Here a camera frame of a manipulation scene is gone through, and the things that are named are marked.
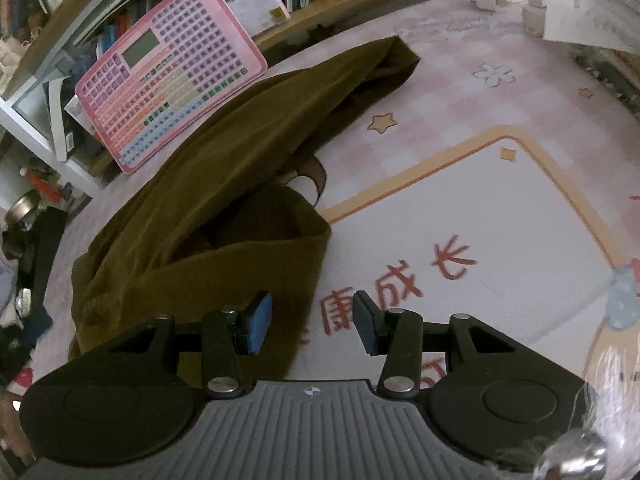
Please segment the small white card box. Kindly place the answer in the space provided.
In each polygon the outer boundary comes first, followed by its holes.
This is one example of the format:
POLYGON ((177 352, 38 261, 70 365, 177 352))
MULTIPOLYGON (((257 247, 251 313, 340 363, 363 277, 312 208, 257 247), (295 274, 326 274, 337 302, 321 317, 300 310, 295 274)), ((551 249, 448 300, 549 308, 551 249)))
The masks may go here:
POLYGON ((229 8, 251 37, 282 25, 291 18, 282 0, 231 0, 229 8))

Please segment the pink keyboard learning toy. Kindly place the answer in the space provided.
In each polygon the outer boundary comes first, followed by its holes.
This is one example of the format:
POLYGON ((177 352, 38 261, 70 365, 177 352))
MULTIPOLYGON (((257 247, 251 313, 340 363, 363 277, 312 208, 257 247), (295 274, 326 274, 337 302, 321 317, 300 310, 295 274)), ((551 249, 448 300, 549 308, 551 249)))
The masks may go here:
POLYGON ((224 0, 163 0, 91 66, 75 93, 119 168, 133 174, 266 69, 224 0))

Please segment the white shelf post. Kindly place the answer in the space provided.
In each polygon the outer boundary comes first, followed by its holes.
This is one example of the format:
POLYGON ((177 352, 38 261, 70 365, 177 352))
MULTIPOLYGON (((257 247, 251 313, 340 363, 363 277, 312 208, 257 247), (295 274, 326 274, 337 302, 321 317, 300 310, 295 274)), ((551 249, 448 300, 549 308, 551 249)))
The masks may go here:
POLYGON ((81 192, 96 197, 105 188, 99 178, 93 177, 73 159, 59 162, 51 142, 5 99, 1 100, 1 125, 32 154, 81 192))

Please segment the brass bowl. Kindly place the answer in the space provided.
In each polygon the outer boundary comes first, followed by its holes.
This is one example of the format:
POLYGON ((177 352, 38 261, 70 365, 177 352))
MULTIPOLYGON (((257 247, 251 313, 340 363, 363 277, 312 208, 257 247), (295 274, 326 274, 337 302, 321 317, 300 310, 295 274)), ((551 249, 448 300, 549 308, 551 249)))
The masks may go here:
POLYGON ((4 221, 7 226, 15 226, 23 221, 29 214, 38 210, 40 194, 37 190, 29 190, 24 193, 6 212, 4 221))

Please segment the pink cartoon desk mat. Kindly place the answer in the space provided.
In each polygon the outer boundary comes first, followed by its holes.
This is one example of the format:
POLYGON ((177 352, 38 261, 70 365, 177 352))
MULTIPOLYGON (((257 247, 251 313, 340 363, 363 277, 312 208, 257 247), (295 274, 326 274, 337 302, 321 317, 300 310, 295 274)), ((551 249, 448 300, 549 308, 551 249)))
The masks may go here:
POLYGON ((579 376, 639 355, 639 125, 519 10, 432 0, 332 37, 273 75, 399 37, 411 77, 285 182, 329 223, 314 291, 276 321, 260 378, 376 379, 350 298, 430 322, 466 313, 579 376))

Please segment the black storage bag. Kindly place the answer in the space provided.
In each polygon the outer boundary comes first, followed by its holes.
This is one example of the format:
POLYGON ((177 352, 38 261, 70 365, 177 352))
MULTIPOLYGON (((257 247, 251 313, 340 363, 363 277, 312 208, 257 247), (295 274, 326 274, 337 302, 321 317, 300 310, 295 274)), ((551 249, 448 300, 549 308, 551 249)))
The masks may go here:
POLYGON ((28 231, 12 226, 2 233, 2 256, 17 264, 17 290, 30 291, 29 314, 17 326, 1 329, 1 388, 5 389, 30 361, 38 339, 53 325, 44 307, 53 261, 67 221, 66 212, 48 207, 28 231))

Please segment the white paper stack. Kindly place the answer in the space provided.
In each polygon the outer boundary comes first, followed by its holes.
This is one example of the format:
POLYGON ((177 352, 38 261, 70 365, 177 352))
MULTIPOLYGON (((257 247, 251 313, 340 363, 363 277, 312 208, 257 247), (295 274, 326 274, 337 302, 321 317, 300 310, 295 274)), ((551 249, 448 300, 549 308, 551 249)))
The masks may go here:
POLYGON ((639 53, 639 0, 547 0, 542 38, 639 53))

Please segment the dark brown garment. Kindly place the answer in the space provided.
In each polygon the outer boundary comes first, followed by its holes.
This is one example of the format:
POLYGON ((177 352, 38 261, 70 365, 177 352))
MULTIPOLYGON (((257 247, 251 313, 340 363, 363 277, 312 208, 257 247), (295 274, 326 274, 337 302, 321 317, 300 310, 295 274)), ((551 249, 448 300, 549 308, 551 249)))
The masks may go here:
POLYGON ((419 65, 401 39, 273 76, 210 116, 74 263, 78 358, 159 314, 179 323, 273 298, 244 382, 282 379, 302 339, 331 228, 283 178, 401 87, 419 65))

